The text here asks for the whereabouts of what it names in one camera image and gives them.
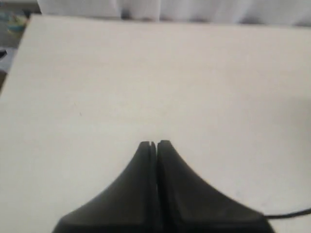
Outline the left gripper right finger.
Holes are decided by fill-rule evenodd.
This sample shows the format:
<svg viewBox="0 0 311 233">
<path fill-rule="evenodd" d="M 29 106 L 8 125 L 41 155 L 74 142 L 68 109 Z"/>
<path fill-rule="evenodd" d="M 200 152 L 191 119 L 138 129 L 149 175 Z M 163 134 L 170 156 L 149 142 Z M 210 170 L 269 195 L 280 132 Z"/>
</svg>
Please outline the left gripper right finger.
<svg viewBox="0 0 311 233">
<path fill-rule="evenodd" d="M 166 233 L 272 233 L 262 213 L 227 197 L 198 176 L 172 143 L 157 145 L 158 191 Z"/>
</svg>

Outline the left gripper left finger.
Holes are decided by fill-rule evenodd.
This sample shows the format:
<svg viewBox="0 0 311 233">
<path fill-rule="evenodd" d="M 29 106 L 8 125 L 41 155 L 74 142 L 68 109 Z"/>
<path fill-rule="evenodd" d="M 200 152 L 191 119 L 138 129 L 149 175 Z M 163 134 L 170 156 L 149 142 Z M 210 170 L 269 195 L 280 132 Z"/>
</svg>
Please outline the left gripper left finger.
<svg viewBox="0 0 311 233">
<path fill-rule="evenodd" d="M 117 179 L 88 203 L 63 216 L 55 233 L 156 233 L 156 146 L 141 142 Z"/>
</svg>

